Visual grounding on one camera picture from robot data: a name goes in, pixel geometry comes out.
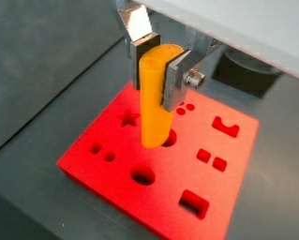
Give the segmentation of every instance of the red shape sorter board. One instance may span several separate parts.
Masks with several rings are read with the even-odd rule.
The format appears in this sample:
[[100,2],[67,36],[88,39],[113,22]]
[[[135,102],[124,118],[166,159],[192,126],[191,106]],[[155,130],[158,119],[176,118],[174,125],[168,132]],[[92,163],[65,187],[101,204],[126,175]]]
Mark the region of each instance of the red shape sorter board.
[[258,121],[188,91],[166,146],[146,149],[139,98],[128,83],[57,165],[160,237],[224,239]]

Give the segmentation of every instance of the yellow cylinder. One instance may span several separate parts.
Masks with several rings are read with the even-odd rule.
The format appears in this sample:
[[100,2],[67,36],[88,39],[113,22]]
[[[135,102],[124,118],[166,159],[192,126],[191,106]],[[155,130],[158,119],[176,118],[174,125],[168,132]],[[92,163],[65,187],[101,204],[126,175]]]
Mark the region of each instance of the yellow cylinder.
[[160,146],[170,135],[172,112],[160,106],[164,72],[166,63],[182,52],[180,46],[163,44],[147,51],[139,62],[142,144],[147,148]]

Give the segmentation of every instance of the dark gray tabletop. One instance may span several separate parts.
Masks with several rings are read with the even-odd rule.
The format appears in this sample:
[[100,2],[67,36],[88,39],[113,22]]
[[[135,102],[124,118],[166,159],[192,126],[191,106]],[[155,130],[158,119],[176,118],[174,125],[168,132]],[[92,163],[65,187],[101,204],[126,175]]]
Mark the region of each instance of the dark gray tabletop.
[[0,146],[120,37],[107,1],[0,0]]
[[[183,26],[152,20],[180,42]],[[120,42],[0,149],[0,198],[61,239],[156,239],[55,165],[128,80]],[[299,81],[285,75],[263,99],[212,79],[200,92],[260,121],[227,239],[299,239]]]

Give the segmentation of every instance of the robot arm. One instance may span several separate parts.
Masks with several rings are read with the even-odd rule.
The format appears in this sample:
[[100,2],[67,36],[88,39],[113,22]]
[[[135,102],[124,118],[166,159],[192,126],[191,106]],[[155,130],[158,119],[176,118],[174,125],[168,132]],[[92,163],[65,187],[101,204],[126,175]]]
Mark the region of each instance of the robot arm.
[[[144,52],[160,44],[160,36],[151,30],[143,5],[130,0],[111,0],[111,4],[127,41],[134,87],[140,89],[139,59]],[[168,112],[183,102],[187,88],[198,89],[202,86],[206,76],[199,72],[200,65],[220,45],[222,42],[187,27],[186,51],[174,58],[166,69],[162,106]]]

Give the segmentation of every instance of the small round hole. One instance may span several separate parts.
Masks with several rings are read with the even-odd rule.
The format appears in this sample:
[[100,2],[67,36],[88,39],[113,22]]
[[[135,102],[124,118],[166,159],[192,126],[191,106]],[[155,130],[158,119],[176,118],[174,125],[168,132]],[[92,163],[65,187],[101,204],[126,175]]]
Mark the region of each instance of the small round hole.
[[187,104],[187,105],[186,105],[186,108],[187,108],[190,111],[194,111],[194,104]]
[[176,143],[176,133],[171,129],[170,136],[168,136],[167,140],[164,141],[164,143],[162,144],[162,146],[168,147],[168,146],[172,146],[175,143]]
[[182,109],[182,108],[178,108],[178,109],[176,109],[176,113],[178,113],[179,115],[184,115],[184,114],[186,114],[186,110]]
[[115,154],[112,152],[107,152],[104,155],[104,160],[107,162],[112,162],[115,160]]
[[131,169],[132,180],[143,186],[148,186],[155,181],[154,171],[144,165],[135,165]]
[[101,151],[101,148],[103,148],[103,146],[99,143],[95,143],[91,147],[91,152],[93,154],[99,154],[99,152]]

